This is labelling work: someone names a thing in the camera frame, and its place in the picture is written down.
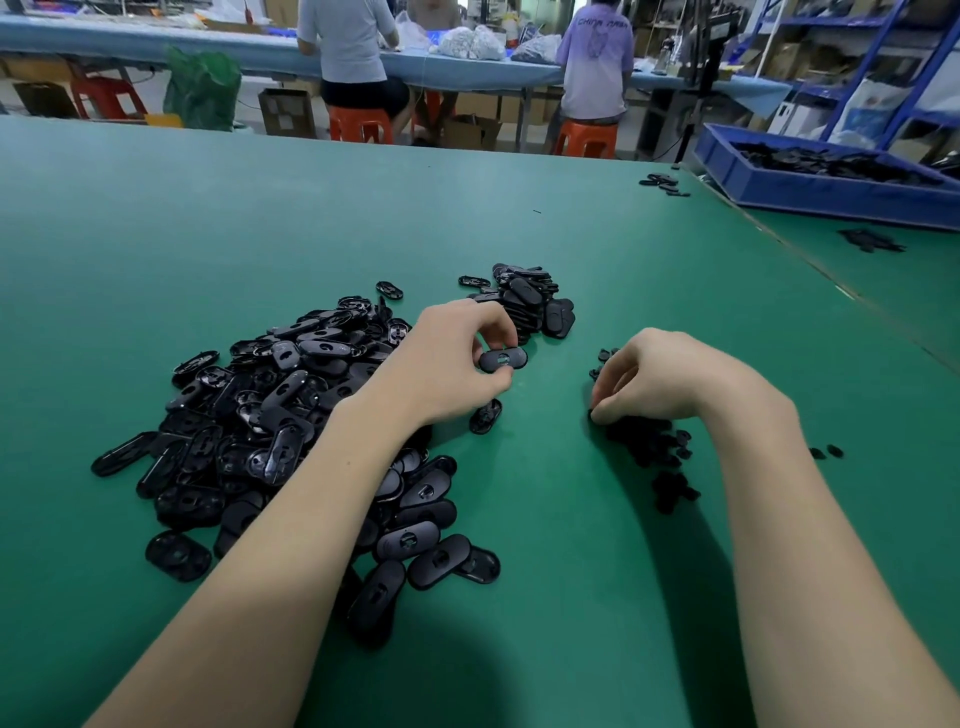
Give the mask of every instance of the white t-shirt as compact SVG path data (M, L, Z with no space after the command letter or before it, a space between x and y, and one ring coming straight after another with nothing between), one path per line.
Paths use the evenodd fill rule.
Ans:
M297 37L316 43L324 81L369 84L386 81L376 32L396 30L387 0L300 0Z

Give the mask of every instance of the forearm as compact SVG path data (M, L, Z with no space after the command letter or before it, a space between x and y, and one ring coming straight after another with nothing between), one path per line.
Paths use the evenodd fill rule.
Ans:
M88 726L281 726L300 708L373 494L409 434L345 400L316 446Z
M758 724L956 725L956 693L821 477L793 403L759 376L718 401L704 421Z

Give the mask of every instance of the blue plastic crate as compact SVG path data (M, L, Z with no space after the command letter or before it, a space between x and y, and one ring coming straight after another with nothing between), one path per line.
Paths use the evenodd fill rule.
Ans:
M876 153L878 161L884 164L917 172L943 184L917 187L780 172L754 167L733 148L733 144L743 142L763 143L775 149L802 147L817 152L864 153L862 149L840 144L706 124L694 155L738 205L960 230L960 182L932 169Z

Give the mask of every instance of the red plastic stool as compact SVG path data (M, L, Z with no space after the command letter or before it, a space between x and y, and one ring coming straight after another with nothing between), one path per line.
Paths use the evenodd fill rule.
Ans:
M112 79L107 76L77 76L70 81L70 91L73 93L73 102L77 105L77 113L82 119L89 119L84 106L83 97L86 96L93 107L105 118L114 121L133 119L120 105L121 94L127 94L133 101L133 107L142 116L147 114L147 108L140 101L130 82L123 79Z
M330 138L334 141L366 143L372 139L377 144L394 143L394 130L390 126L390 117L383 109L327 107L326 110L330 113Z
M553 153L564 157L613 159L615 150L616 124L601 127L567 120L560 129Z

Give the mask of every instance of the black shorts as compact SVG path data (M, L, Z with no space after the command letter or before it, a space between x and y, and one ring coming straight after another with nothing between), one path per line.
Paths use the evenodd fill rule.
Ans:
M324 81L320 87L324 103L341 109L383 109L394 118L410 103L410 89L400 79L374 81L371 84L334 84Z

